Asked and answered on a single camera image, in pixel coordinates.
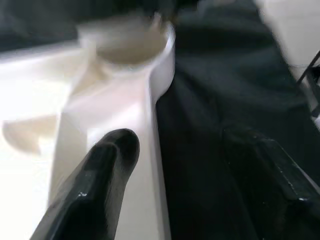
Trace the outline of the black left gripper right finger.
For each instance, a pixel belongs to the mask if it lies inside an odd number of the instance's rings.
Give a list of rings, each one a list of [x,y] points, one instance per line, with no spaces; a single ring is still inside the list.
[[[261,240],[318,240],[320,187],[281,145],[262,133],[222,133],[226,165]]]

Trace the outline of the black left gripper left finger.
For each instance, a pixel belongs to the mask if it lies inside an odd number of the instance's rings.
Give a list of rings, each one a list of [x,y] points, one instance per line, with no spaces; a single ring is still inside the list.
[[[64,181],[33,240],[113,240],[139,138],[128,128],[104,135]]]

